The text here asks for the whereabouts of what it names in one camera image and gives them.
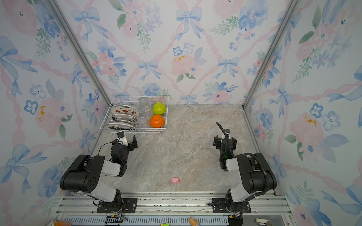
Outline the green rimmed white plate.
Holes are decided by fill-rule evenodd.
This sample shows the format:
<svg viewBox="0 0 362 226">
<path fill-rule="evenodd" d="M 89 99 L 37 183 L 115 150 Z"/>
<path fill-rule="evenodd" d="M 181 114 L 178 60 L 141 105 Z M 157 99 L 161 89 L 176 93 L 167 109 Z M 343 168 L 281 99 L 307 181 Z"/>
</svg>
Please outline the green rimmed white plate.
<svg viewBox="0 0 362 226">
<path fill-rule="evenodd" d="M 107 123 L 104 125 L 105 129 L 135 129 L 133 125 L 127 123 Z"/>
</svg>

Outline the red green rimmed plate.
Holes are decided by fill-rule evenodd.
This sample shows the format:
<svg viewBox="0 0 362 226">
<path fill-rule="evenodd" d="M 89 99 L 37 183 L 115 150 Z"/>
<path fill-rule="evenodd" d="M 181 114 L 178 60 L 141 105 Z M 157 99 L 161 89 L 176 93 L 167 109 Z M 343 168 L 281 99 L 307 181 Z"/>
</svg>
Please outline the red green rimmed plate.
<svg viewBox="0 0 362 226">
<path fill-rule="evenodd" d="M 132 121 L 132 122 L 136 122 L 137 118 L 133 115 L 126 115 L 126 114 L 114 114 L 111 115 L 110 118 L 112 120 L 126 120 L 126 121 Z"/>
</svg>

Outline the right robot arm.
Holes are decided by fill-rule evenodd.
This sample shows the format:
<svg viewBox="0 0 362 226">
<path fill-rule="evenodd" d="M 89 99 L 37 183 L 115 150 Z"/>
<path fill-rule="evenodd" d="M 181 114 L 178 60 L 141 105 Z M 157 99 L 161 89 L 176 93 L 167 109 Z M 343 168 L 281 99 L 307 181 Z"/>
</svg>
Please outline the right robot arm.
<svg viewBox="0 0 362 226">
<path fill-rule="evenodd" d="M 213 213 L 250 213 L 249 202 L 277 187 L 277 179 L 261 153 L 234 155 L 234 137 L 214 137 L 213 146 L 220 151 L 219 163 L 224 171 L 236 171 L 241 182 L 229 189 L 223 199 L 213 198 L 208 206 Z"/>
</svg>

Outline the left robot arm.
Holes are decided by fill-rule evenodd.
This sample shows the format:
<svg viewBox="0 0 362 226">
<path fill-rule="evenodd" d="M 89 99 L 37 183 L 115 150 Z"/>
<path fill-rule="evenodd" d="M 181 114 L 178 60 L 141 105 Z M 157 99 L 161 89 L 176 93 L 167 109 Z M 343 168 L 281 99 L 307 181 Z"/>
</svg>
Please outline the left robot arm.
<svg viewBox="0 0 362 226">
<path fill-rule="evenodd" d="M 123 177 L 127 170 L 128 156 L 138 148 L 137 139 L 128 142 L 123 131 L 111 142 L 111 159 L 104 155 L 79 155 L 60 180 L 60 188 L 73 193 L 83 193 L 94 199 L 97 213 L 116 213 L 131 211 L 136 202 L 122 198 L 121 191 L 103 183 L 101 176 Z"/>
</svg>

